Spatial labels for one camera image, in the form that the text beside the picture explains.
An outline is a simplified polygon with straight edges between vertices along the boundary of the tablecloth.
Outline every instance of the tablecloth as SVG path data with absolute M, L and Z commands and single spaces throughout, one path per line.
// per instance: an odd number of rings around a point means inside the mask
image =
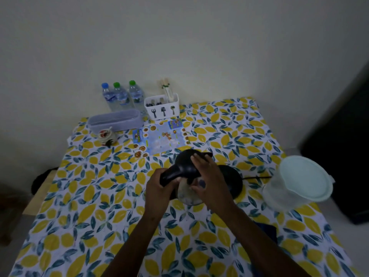
M 135 158 L 132 131 L 101 146 L 83 118 L 69 138 L 48 195 L 11 276 L 100 276 L 145 211 L 145 185 L 154 169 L 178 153 L 214 153 L 243 177 L 273 175 L 281 147 L 251 97 L 181 106 L 190 145 Z M 154 123 L 148 120 L 145 124 Z M 278 245 L 312 276 L 355 276 L 341 243 L 315 203 L 278 213 L 263 201 L 268 180 L 244 181 L 235 200 L 254 221 L 274 225 Z M 251 264 L 225 223 L 204 204 L 172 200 L 147 249 L 139 276 L 249 276 Z

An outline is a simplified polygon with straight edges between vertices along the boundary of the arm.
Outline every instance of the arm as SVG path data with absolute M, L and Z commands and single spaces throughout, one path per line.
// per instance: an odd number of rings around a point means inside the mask
M 241 243 L 255 267 L 265 276 L 309 276 L 239 209 L 228 191 L 219 167 L 211 157 L 191 157 L 205 180 L 205 189 L 193 183 L 191 188 L 216 213 Z
M 102 277 L 137 276 L 150 240 L 168 208 L 170 194 L 179 183 L 176 179 L 162 187 L 160 174 L 165 170 L 156 169 L 147 182 L 145 213 Z

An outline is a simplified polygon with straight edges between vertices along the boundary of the water bottle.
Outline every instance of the water bottle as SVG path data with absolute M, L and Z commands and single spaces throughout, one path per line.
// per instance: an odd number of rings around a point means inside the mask
M 125 90 L 118 82 L 113 83 L 113 86 L 115 88 L 115 94 L 117 96 L 117 100 L 121 110 L 127 110 L 131 108 L 130 98 L 128 96 L 127 90 Z
M 111 111 L 117 111 L 117 96 L 115 92 L 109 89 L 109 84 L 107 83 L 101 84 L 101 87 L 103 88 L 103 96 L 108 102 L 109 108 Z
M 144 92 L 134 80 L 130 80 L 130 95 L 132 97 L 134 107 L 141 111 L 143 117 L 147 116 L 144 103 Z

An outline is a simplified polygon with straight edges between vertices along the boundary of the plastic pitcher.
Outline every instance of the plastic pitcher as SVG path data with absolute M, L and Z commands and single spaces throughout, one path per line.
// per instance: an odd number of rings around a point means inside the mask
M 333 178 L 315 161 L 293 155 L 282 160 L 262 191 L 274 210 L 286 212 L 311 201 L 321 202 L 333 191 Z

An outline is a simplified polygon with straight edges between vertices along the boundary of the purple plastic container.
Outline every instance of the purple plastic container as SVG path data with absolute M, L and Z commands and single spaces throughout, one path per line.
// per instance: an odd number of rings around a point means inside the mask
M 129 109 L 90 117 L 87 125 L 97 135 L 101 130 L 110 127 L 113 131 L 140 128 L 144 121 L 139 110 Z

